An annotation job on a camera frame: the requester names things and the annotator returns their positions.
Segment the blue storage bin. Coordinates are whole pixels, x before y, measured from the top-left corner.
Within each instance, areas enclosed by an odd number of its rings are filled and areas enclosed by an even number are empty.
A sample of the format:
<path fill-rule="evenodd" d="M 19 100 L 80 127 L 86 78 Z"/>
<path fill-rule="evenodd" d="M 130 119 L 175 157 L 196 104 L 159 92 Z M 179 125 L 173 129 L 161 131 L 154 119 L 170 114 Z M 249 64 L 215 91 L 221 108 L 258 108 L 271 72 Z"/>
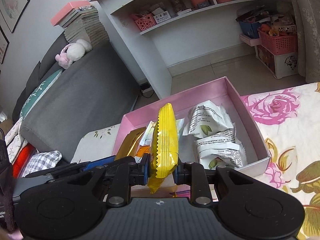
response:
<path fill-rule="evenodd" d="M 242 30 L 242 33 L 247 37 L 252 39 L 259 38 L 258 28 L 261 27 L 261 23 L 259 22 L 248 23 L 248 22 L 239 21 L 239 25 Z"/>

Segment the pink white plush toy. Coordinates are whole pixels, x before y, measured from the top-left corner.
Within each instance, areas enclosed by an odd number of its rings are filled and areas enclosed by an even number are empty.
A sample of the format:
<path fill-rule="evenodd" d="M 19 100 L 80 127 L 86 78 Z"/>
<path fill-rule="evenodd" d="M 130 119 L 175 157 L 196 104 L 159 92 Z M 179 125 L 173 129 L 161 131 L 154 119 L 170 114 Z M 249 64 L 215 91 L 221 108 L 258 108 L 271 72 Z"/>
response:
<path fill-rule="evenodd" d="M 55 60 L 58 62 L 60 67 L 67 69 L 91 50 L 92 45 L 89 42 L 83 39 L 78 39 L 75 43 L 66 45 L 61 50 L 60 54 L 55 56 Z"/>

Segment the teal patterned cushion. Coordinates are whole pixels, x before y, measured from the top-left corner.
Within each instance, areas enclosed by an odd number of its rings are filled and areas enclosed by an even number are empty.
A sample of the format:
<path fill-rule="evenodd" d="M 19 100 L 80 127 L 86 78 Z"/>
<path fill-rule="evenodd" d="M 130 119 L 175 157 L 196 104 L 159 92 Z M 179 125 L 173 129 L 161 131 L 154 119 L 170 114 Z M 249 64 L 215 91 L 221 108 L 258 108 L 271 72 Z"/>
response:
<path fill-rule="evenodd" d="M 52 85 L 61 76 L 62 72 L 63 72 L 62 69 L 57 70 L 48 78 L 46 78 L 42 83 L 40 83 L 38 87 L 34 89 L 34 91 L 29 95 L 24 105 L 22 106 L 22 109 L 20 111 L 20 118 L 24 119 L 29 114 L 29 112 L 38 103 L 38 101 L 44 96 L 47 90 L 50 87 L 52 87 Z"/>

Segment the large pink storage basket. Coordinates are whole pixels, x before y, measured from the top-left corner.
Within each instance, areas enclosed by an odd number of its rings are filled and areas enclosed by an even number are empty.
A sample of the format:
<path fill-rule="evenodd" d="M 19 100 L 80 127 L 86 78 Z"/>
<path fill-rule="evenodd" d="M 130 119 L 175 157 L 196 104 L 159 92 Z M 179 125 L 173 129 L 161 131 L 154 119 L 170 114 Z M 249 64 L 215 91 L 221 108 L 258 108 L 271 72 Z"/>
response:
<path fill-rule="evenodd" d="M 260 28 L 259 37 L 261 45 L 269 50 L 274 55 L 283 55 L 289 53 L 296 53 L 298 51 L 297 35 L 286 35 L 271 37 Z"/>

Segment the orange white small packet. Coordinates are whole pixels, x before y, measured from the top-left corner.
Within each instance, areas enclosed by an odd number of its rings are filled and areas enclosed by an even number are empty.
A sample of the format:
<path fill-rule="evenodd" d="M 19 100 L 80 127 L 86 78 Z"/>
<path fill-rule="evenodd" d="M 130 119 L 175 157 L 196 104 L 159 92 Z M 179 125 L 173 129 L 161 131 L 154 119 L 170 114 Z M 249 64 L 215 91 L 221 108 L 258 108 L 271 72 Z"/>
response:
<path fill-rule="evenodd" d="M 140 163 L 142 160 L 142 157 L 144 154 L 150 153 L 150 146 L 139 146 L 139 149 L 137 150 L 137 153 L 135 155 L 135 161 L 136 163 Z"/>

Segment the white printed storage box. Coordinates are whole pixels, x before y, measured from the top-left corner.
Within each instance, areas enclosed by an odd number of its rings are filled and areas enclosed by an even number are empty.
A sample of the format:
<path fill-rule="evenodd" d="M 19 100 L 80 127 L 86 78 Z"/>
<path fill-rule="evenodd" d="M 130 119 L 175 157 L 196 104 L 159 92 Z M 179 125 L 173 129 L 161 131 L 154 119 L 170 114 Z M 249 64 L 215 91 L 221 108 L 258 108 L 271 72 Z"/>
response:
<path fill-rule="evenodd" d="M 298 56 L 296 53 L 274 55 L 262 45 L 257 45 L 255 46 L 255 55 L 276 79 L 298 74 Z"/>

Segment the lace curtain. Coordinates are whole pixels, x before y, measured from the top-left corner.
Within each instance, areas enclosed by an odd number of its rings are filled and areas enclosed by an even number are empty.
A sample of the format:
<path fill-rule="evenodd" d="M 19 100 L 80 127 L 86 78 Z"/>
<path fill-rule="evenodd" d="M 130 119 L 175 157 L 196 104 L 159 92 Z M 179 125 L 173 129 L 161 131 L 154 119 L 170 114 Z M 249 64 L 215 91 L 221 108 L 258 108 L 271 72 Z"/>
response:
<path fill-rule="evenodd" d="M 291 0 L 298 34 L 298 72 L 319 81 L 319 0 Z"/>

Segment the pink lattice basket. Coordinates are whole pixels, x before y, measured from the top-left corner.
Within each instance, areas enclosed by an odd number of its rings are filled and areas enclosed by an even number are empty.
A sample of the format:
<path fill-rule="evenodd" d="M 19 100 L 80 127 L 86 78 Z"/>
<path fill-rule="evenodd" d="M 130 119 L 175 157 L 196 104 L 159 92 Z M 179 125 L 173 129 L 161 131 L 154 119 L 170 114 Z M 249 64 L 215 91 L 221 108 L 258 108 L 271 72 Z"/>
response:
<path fill-rule="evenodd" d="M 131 19 L 135 22 L 137 27 L 140 29 L 140 31 L 145 31 L 151 27 L 154 27 L 156 25 L 156 21 L 153 18 L 153 14 L 147 14 L 144 16 L 138 15 L 138 14 L 131 14 Z"/>

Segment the grey sofa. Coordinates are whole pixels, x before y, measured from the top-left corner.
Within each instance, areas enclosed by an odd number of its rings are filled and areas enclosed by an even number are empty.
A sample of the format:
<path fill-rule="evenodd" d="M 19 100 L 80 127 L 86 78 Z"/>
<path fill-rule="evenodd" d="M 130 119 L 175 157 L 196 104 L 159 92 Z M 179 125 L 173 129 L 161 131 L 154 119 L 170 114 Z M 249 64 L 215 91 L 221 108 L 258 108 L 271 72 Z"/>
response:
<path fill-rule="evenodd" d="M 23 118 L 20 135 L 40 152 L 58 150 L 70 162 L 80 139 L 89 132 L 120 123 L 132 111 L 140 86 L 108 40 L 104 40 L 67 70 L 55 60 L 67 44 L 61 34 L 34 68 L 17 100 L 23 99 L 55 72 L 60 76 Z"/>

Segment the gold foil snack packet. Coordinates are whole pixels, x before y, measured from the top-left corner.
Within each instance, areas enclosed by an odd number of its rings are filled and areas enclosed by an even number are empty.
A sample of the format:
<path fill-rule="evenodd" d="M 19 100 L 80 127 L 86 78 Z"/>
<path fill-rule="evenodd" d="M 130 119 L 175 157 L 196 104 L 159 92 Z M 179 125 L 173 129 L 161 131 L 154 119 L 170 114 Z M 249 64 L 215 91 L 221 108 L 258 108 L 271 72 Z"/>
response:
<path fill-rule="evenodd" d="M 132 130 L 122 142 L 116 154 L 115 160 L 119 160 L 125 157 L 135 157 L 138 150 L 139 142 L 145 130 L 146 127 Z"/>

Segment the stack of books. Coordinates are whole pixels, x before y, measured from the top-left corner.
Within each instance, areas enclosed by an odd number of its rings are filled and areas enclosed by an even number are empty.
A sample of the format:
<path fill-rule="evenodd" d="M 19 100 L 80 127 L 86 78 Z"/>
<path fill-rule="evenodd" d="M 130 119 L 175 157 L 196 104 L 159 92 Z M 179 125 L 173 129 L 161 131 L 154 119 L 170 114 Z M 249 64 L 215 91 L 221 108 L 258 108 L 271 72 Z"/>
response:
<path fill-rule="evenodd" d="M 79 39 L 89 42 L 93 47 L 108 40 L 109 36 L 100 22 L 97 8 L 88 1 L 67 3 L 51 20 L 53 26 L 60 26 L 68 43 Z"/>

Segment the grey checked pillow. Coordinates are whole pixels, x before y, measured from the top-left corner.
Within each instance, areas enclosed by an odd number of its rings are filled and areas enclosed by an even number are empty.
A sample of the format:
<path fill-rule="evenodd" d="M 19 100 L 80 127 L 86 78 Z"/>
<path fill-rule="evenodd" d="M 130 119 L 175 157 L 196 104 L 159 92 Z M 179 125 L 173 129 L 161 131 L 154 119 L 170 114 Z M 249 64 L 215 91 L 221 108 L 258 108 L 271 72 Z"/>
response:
<path fill-rule="evenodd" d="M 25 166 L 21 177 L 37 172 L 55 168 L 57 163 L 62 159 L 59 151 L 44 152 L 33 155 Z"/>

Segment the white bookshelf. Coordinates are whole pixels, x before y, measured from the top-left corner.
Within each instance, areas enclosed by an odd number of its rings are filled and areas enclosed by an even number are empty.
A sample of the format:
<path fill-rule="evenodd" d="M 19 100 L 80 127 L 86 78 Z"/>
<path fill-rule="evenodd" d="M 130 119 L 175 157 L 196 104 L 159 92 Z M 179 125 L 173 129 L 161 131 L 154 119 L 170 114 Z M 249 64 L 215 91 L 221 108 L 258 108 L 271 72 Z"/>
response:
<path fill-rule="evenodd" d="M 250 5 L 274 7 L 287 0 L 208 0 L 208 7 L 175 14 L 170 0 L 96 1 L 159 98 L 171 93 L 172 78 L 212 64 L 239 59 L 253 53 L 241 42 L 237 13 Z M 182 0 L 191 8 L 191 0 Z M 163 3 L 171 18 L 140 30 L 131 14 Z"/>

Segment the yellow egg-yolk pastry packet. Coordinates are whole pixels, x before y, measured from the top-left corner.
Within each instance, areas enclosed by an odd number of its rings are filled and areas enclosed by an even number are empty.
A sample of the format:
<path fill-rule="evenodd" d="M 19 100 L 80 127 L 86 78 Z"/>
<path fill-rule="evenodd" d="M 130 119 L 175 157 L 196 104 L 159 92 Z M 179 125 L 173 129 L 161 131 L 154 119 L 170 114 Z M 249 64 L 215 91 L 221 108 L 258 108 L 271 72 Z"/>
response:
<path fill-rule="evenodd" d="M 165 104 L 158 113 L 153 130 L 148 187 L 154 194 L 178 165 L 178 134 L 172 104 Z"/>

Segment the floral table cloth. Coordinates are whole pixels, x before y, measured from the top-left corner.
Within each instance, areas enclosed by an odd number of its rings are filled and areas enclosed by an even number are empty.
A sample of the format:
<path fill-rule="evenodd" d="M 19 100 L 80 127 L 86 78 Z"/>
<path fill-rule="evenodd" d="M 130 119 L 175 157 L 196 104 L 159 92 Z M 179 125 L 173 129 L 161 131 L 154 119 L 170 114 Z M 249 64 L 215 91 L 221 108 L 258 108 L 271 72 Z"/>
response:
<path fill-rule="evenodd" d="M 303 204 L 298 239 L 319 239 L 319 83 L 242 99 L 272 155 L 258 179 Z"/>

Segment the white crumpled tea packet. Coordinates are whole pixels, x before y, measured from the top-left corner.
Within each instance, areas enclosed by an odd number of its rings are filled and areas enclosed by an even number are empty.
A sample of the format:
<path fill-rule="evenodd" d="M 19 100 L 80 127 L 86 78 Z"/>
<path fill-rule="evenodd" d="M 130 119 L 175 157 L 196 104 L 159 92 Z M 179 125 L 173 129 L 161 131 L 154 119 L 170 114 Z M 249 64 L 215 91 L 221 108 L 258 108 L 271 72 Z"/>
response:
<path fill-rule="evenodd" d="M 223 105 L 217 106 L 207 100 L 189 110 L 182 135 L 203 139 L 233 128 L 234 124 Z"/>

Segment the framed wall picture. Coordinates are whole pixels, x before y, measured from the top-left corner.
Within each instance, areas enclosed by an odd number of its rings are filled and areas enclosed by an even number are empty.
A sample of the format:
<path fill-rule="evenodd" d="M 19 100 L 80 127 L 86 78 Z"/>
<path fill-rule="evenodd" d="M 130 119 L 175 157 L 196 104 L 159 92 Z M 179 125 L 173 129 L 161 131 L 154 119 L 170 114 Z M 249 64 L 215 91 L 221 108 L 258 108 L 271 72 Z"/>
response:
<path fill-rule="evenodd" d="M 1 0 L 1 15 L 13 33 L 30 0 Z"/>

